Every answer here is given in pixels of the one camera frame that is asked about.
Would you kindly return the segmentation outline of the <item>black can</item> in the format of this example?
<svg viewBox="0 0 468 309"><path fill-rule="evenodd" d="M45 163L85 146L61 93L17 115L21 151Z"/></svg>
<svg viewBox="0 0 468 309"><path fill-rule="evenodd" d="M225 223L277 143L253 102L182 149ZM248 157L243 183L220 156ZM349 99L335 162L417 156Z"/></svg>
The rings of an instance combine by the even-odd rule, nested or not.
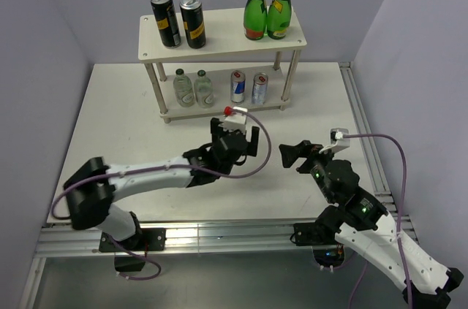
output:
<svg viewBox="0 0 468 309"><path fill-rule="evenodd" d="M181 35L173 0L151 0L151 7L162 44L170 48L178 47Z"/></svg>
<svg viewBox="0 0 468 309"><path fill-rule="evenodd" d="M188 45L194 49L204 47L206 36L201 0L180 0L179 7Z"/></svg>

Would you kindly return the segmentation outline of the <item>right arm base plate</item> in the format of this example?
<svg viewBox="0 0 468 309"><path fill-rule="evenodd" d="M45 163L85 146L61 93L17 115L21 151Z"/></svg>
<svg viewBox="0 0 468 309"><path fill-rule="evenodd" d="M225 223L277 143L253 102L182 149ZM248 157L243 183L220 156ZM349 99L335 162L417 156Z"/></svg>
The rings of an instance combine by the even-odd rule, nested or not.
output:
<svg viewBox="0 0 468 309"><path fill-rule="evenodd" d="M344 264L344 246L333 234L316 222L293 224L290 242L298 247L311 247L315 262L320 269L333 270Z"/></svg>

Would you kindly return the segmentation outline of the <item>black can front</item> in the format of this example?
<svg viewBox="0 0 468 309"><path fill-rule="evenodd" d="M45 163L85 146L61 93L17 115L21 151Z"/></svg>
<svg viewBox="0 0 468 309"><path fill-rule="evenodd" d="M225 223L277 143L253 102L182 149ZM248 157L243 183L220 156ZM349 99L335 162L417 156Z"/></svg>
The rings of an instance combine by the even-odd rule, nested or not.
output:
<svg viewBox="0 0 468 309"><path fill-rule="evenodd" d="M173 0L151 0L151 7L162 44L170 48L178 47L181 35Z"/></svg>

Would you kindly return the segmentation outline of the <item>blue silver can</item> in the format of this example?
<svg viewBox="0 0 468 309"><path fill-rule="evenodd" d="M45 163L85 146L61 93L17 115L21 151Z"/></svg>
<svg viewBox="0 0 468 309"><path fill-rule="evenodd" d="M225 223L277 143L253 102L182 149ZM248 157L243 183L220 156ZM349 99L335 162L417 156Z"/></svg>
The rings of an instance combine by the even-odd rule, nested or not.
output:
<svg viewBox="0 0 468 309"><path fill-rule="evenodd" d="M234 103L244 101L246 75L240 70L234 70L230 76L230 99Z"/></svg>
<svg viewBox="0 0 468 309"><path fill-rule="evenodd" d="M252 104L264 104L267 95L267 90L268 76L264 72L258 72L253 79Z"/></svg>

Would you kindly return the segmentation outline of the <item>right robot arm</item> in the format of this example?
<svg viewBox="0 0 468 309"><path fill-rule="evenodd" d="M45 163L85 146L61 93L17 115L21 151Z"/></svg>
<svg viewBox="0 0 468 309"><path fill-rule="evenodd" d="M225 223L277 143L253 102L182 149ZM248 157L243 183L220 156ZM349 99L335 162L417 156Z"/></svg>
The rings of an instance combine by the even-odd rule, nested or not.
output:
<svg viewBox="0 0 468 309"><path fill-rule="evenodd" d="M360 187L351 163L322 149L308 140L279 146L283 167L303 159L297 172L311 175L328 203L315 221L294 224L292 242L297 246L342 244L390 278L411 308L449 306L449 294L464 279L461 271L440 264L398 230L386 206Z"/></svg>

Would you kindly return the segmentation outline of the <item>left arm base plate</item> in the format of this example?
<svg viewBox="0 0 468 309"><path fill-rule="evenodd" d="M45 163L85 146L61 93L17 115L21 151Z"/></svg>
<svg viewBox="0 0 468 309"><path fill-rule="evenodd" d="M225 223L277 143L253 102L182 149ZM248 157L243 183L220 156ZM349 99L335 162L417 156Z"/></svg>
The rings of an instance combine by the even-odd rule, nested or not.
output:
<svg viewBox="0 0 468 309"><path fill-rule="evenodd" d="M136 244L130 248L125 246L125 248L133 253L142 252L143 256L147 256L153 251L163 251L165 249L165 241L166 229L145 228L142 229L141 236L137 236ZM121 251L104 232L101 235L98 251L100 253L123 253L123 256L114 256L114 267L119 272L140 272L145 266L143 260L136 259L128 253Z"/></svg>

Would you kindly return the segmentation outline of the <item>clear Chang bottle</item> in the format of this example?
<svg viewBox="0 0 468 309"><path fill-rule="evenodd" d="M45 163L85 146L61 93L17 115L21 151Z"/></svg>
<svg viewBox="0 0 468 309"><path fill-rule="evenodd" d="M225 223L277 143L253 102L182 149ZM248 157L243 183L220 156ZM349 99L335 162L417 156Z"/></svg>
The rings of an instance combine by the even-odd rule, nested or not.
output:
<svg viewBox="0 0 468 309"><path fill-rule="evenodd" d="M211 80L205 70L197 72L197 79L194 84L197 103L202 108L209 108L214 105L214 90Z"/></svg>
<svg viewBox="0 0 468 309"><path fill-rule="evenodd" d="M191 107L195 103L192 81L182 68L175 71L173 87L176 100L182 107Z"/></svg>

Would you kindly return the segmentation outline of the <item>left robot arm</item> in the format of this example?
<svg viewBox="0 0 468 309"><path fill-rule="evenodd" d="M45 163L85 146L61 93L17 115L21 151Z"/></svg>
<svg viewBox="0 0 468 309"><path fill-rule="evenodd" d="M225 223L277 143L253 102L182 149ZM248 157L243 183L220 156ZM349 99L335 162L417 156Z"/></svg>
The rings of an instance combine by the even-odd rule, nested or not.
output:
<svg viewBox="0 0 468 309"><path fill-rule="evenodd" d="M110 166L101 157L89 159L65 183L69 218L74 230L97 228L132 251L143 243L137 216L116 202L163 188L191 188L230 175L247 157L257 155L260 129L246 133L244 122L212 118L211 141L153 166Z"/></svg>

